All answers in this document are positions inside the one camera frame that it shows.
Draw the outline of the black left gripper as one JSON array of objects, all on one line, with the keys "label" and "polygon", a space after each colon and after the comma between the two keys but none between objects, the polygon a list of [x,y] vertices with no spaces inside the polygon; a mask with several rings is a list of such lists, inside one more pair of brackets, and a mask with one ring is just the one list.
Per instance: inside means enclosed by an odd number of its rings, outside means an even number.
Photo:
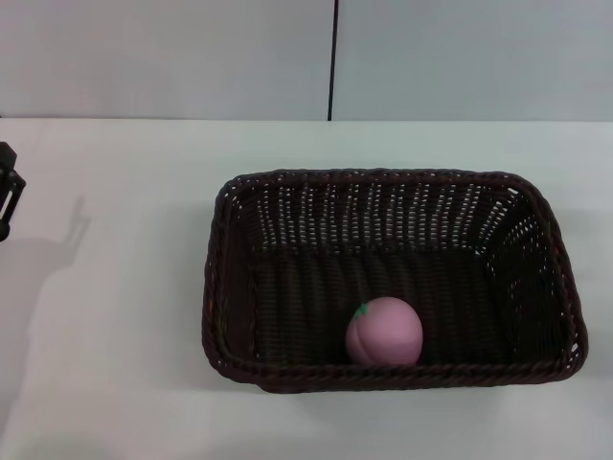
[{"label": "black left gripper", "polygon": [[17,154],[6,142],[1,143],[1,221],[0,242],[11,231],[11,218],[25,188],[25,180],[16,171]]}]

